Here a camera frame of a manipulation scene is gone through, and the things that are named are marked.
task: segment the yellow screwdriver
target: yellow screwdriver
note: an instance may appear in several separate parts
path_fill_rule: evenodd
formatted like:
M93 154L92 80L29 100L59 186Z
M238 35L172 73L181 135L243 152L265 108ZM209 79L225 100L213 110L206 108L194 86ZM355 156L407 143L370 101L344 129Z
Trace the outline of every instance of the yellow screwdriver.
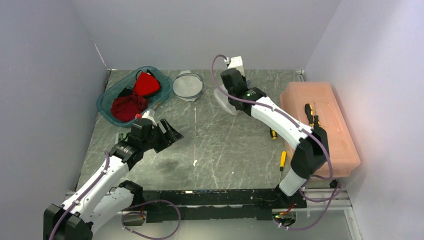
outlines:
M279 181L281 182L281 174L283 173L284 163L286 162L286 151L282 151L281 153L281 161L279 163Z

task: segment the gray marble table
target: gray marble table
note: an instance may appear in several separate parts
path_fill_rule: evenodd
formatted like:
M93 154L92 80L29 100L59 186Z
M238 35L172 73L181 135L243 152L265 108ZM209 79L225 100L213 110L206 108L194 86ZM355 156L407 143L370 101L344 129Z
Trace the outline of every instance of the gray marble table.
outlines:
M113 71L107 87L130 72ZM162 72L174 79L181 71ZM192 72L203 77L201 97L186 102L172 93L155 112L156 119L167 119L184 138L158 154L147 151L122 180L131 180L145 190L274 188L279 182L279 163L285 150L283 139L272 140L264 123L243 112L236 116L226 113L214 97L210 71ZM221 82L220 72L216 71L215 77ZM247 70L246 78L278 105L287 84L297 80L294 70ZM113 126L98 114L78 189L104 161L103 151L115 144L116 134L125 132L129 129ZM283 176L289 168L287 161ZM326 182L313 184L328 187Z

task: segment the robotic arm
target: robotic arm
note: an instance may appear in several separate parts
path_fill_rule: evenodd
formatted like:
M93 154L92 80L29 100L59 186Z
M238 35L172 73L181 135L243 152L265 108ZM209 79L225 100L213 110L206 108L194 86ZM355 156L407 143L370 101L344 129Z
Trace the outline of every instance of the robotic arm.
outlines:
M172 126L161 119L156 123L153 112L147 111L137 119L127 139L106 152L106 160L94 175L60 206L51 204L44 211L44 240L89 240L93 234L122 209L144 202L143 188L132 181L124 181L107 195L123 176L139 162L144 152L156 153L183 138Z
M288 202L291 196L326 162L322 149L307 133L317 138L328 152L327 132L319 126L312 129L309 125L293 118L279 108L260 89L256 87L248 88L243 61L240 56L231 59L227 58L225 63L228 69L224 70L220 76L228 94L242 100L271 106L272 109L259 104L241 102L230 97L228 102L235 106L236 110L243 111L271 127L294 149L294 155L290 163L291 169L276 187L282 200ZM284 117L276 110L285 113L287 117Z

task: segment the table surface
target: table surface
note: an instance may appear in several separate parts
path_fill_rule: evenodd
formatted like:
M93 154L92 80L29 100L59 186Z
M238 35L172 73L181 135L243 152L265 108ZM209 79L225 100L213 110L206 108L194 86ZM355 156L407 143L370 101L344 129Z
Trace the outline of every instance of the table surface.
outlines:
M107 88L130 72L112 71ZM175 79L181 70L162 72ZM184 138L157 154L154 150L145 152L121 181L131 180L145 190L275 188L285 150L283 139L272 140L267 125L243 112L236 116L225 112L214 97L216 87L210 70L192 72L203 78L202 95L195 102L186 102L172 93L154 116L157 120L165 118ZM222 83L220 72L215 71L214 76ZM245 74L251 87L264 91L277 105L287 84L297 80L294 70L246 70ZM101 166L103 151L112 148L117 133L129 131L97 114L78 189ZM289 163L287 160L283 176L290 169ZM327 188L328 182L312 181L307 187Z

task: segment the dark red fabric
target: dark red fabric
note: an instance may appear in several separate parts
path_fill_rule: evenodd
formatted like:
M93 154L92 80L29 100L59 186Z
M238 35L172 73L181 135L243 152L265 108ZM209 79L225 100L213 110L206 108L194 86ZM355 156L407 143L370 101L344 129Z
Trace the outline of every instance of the dark red fabric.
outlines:
M143 112L149 105L149 100L136 94L120 96L113 100L110 113L122 122L129 122L136 114Z
M142 72L134 84L134 93L138 96L148 97L157 93L161 89L156 78L146 72Z

